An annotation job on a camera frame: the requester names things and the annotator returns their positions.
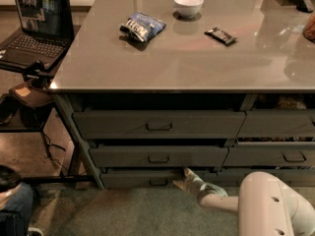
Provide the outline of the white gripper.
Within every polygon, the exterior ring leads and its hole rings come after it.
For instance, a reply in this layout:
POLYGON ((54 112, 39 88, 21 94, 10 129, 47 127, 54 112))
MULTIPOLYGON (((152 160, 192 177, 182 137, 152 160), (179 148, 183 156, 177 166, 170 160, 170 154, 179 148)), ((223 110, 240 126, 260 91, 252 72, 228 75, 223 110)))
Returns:
POLYGON ((196 178, 197 175, 188 167, 184 167, 186 181, 174 180, 173 184, 197 198, 200 207, 219 207, 228 194, 225 189, 215 184, 196 178))

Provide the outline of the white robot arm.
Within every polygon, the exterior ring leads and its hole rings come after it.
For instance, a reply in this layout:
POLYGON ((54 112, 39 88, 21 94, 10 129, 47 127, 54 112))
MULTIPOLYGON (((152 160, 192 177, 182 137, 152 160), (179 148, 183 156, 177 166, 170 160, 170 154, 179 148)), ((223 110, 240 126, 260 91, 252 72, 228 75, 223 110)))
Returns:
POLYGON ((237 196, 205 182, 187 167, 184 178, 173 184, 194 196, 202 208, 235 213, 239 236, 311 236, 315 232, 313 205, 270 173, 248 174, 237 196))

